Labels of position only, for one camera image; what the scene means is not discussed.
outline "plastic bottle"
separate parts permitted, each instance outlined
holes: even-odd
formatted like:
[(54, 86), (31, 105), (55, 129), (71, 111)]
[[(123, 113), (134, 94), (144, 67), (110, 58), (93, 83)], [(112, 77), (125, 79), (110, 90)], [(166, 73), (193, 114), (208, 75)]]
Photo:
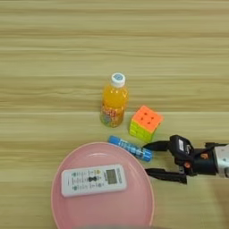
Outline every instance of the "plastic bottle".
[(128, 89), (125, 76), (119, 72), (111, 77), (111, 83), (104, 88), (103, 105), (100, 119), (103, 124), (116, 127), (123, 121), (124, 110), (128, 102)]

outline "rubik's cube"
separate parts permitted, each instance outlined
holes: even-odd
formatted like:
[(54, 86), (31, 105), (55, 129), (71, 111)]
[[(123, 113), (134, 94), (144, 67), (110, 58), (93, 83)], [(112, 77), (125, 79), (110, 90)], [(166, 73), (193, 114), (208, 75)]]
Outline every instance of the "rubik's cube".
[(142, 106), (131, 119), (130, 135), (151, 142), (158, 125), (163, 121), (163, 116)]

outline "remote control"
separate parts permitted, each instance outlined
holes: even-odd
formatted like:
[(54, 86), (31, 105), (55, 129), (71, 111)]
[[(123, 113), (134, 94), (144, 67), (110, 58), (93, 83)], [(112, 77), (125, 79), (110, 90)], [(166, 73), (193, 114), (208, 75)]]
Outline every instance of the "remote control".
[(122, 191), (127, 187), (121, 165), (102, 165), (62, 171), (64, 197)]

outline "pink plate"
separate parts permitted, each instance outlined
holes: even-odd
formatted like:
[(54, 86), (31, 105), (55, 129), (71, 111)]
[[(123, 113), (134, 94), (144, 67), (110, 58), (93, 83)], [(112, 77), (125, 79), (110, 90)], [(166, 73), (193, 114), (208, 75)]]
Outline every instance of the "pink plate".
[[(65, 169), (121, 164), (127, 189), (64, 198), (61, 172)], [(91, 143), (75, 149), (59, 166), (52, 187), (52, 211), (58, 229), (98, 225), (150, 225), (154, 198), (144, 168), (126, 150), (109, 143)]]

